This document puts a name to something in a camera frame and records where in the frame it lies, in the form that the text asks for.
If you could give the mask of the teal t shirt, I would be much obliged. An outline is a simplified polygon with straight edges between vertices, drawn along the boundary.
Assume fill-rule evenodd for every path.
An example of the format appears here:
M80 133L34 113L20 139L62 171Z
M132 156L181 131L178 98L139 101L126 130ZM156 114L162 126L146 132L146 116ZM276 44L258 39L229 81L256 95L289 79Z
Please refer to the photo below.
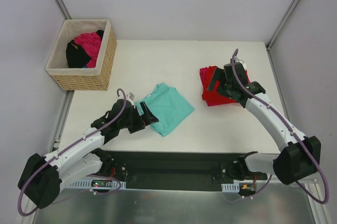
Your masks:
M158 118L159 122L151 126L163 137L169 135L194 111L194 107L176 88L170 87L166 83L157 84L150 94L135 102L138 111L143 114L141 102L145 102L152 114Z

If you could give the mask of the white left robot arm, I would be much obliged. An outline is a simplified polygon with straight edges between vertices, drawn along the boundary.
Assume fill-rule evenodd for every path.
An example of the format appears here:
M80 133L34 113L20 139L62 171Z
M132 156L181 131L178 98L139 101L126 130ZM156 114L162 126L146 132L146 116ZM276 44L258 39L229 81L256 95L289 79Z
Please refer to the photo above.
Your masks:
M122 129L129 133L158 123L145 102L137 107L129 99L118 99L102 117L93 121L78 140L43 156L31 155L18 182L18 206L26 196L37 208L51 205L71 183L88 175L108 177L114 168L112 157L102 149Z

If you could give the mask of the wicker basket with liner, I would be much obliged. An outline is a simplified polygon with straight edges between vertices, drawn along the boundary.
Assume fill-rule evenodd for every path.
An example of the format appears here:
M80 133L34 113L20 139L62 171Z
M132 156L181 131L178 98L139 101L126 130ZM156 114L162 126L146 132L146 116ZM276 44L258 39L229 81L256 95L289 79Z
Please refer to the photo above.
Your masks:
M96 67L69 68L66 47L82 33L103 31ZM117 47L114 31L108 19L67 19L55 41L46 71L63 90L107 90Z

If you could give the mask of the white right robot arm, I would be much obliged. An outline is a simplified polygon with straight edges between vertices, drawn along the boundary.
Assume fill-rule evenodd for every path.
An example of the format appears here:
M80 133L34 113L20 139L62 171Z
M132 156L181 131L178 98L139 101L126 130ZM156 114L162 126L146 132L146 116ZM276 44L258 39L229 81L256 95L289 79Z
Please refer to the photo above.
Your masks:
M317 172L321 143L307 137L273 107L265 89L258 82L250 82L244 66L236 62L215 68L209 91L238 102L247 109L271 135L280 153L248 152L238 158L237 174L249 179L255 172L276 175L285 185Z

